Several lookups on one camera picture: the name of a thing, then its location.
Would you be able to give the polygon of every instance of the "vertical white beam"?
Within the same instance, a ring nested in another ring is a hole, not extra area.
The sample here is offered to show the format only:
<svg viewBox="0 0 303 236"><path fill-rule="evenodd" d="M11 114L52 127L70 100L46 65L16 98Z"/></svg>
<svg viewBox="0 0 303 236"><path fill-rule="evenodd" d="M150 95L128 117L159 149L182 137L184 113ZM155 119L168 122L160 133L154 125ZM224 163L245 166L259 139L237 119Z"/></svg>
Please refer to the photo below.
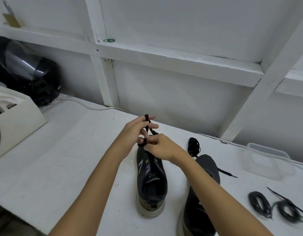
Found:
<svg viewBox="0 0 303 236"><path fill-rule="evenodd" d="M257 114L262 103L284 79L303 55L303 0L295 4L295 11L280 33L272 49L261 63L264 76L247 100L228 115L218 136L232 141L250 117Z"/></svg>
<svg viewBox="0 0 303 236"><path fill-rule="evenodd" d="M72 0L84 32L85 41L100 43L106 38L106 30L100 0ZM120 107L112 61L90 56L98 80L103 102L108 107Z"/></svg>

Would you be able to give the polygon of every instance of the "white tabletop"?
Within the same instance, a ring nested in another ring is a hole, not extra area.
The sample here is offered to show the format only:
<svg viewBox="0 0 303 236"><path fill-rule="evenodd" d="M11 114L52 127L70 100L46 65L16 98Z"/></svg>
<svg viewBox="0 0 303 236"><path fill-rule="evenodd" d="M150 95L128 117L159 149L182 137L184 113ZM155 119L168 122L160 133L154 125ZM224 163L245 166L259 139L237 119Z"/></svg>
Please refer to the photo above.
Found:
<svg viewBox="0 0 303 236"><path fill-rule="evenodd" d="M70 101L54 103L43 114L48 123L0 158L0 205L48 234L125 123L136 116L114 109L88 110ZM270 203L278 200L266 186L303 210L303 170L296 168L296 176L283 182L272 181L241 169L241 148L159 125L157 132L166 134L184 149L189 138L195 137L202 149L200 155L212 156L219 168L238 176L220 173L221 186L254 215L257 216L248 202L249 192L260 191ZM134 146L120 165L97 235L176 235L177 219L188 194L186 178L177 166L165 161L168 178L165 210L156 218L144 218L135 204L136 151ZM303 224L292 225L277 210L273 220L257 217L274 235L303 235Z"/></svg>

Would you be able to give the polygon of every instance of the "black sneaker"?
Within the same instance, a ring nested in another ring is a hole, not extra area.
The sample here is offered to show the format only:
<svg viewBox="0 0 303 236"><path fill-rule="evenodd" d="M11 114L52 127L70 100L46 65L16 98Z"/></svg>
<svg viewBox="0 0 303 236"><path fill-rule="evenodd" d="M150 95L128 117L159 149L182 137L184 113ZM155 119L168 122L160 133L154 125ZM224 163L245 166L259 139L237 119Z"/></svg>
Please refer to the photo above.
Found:
<svg viewBox="0 0 303 236"><path fill-rule="evenodd" d="M161 159L138 147L137 156L138 211L146 217L156 217L165 208L167 177Z"/></svg>
<svg viewBox="0 0 303 236"><path fill-rule="evenodd" d="M220 177L216 163L209 155L199 156L195 160L218 184ZM213 236L216 230L205 209L190 186L188 198L179 219L185 236Z"/></svg>

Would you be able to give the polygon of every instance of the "shoelace bundle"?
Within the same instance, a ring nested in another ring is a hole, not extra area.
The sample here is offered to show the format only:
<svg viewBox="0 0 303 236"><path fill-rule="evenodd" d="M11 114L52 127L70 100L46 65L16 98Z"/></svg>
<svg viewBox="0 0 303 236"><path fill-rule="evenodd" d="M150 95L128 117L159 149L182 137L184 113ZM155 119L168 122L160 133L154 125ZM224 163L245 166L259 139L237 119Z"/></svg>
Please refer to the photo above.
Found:
<svg viewBox="0 0 303 236"><path fill-rule="evenodd" d="M146 114L145 115L145 122L149 122L149 123L151 123L151 121L149 120L149 116L148 116L148 114ZM155 132L153 129L151 129L151 128L149 128L149 126L147 125L146 127L145 127L145 129L146 129L146 131L148 132L148 130L150 130L151 131L151 133L153 134L153 135L157 135L158 133L157 132ZM137 144L139 147L143 147L143 146L145 146L147 144L147 139L146 138L144 138L144 141L143 141L143 143L141 143L141 144Z"/></svg>
<svg viewBox="0 0 303 236"><path fill-rule="evenodd" d="M200 147L200 143L198 142L198 140L196 138L190 138L189 139L189 144L188 144L188 153L191 156L198 157L197 155L200 153L200 151L201 151L201 147ZM219 169L219 168L217 168L217 169L218 169L219 172L221 172L225 175L238 178L238 177L232 175L231 173L229 173L227 171L224 171L224 170Z"/></svg>
<svg viewBox="0 0 303 236"><path fill-rule="evenodd" d="M256 212L263 215L265 218L271 218L272 219L272 212L274 207L277 205L277 209L279 213L289 222L297 223L297 222L303 222L302 218L303 216L300 215L299 211L303 213L303 210L297 207L293 202L291 202L289 199L285 198L284 196L276 193L275 191L271 190L269 187L267 187L273 194L281 197L283 200L275 202L272 206L270 206L270 203L266 199L266 197L258 192L254 191L249 193L248 198L249 202L254 208ZM288 207L291 211L291 215L285 211L285 207Z"/></svg>

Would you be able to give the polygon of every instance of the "person's left arm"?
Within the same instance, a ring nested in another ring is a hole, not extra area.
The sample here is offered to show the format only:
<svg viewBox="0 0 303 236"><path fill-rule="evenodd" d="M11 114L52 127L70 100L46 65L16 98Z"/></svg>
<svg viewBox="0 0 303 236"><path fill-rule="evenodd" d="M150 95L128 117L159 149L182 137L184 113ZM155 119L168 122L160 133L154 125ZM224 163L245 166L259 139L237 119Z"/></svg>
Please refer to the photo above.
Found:
<svg viewBox="0 0 303 236"><path fill-rule="evenodd" d="M127 123L114 140L88 178L83 190L67 212L49 233L49 236L95 236L105 209L115 176L122 160L127 157L135 143L146 138L146 126L158 128L145 121L145 116Z"/></svg>

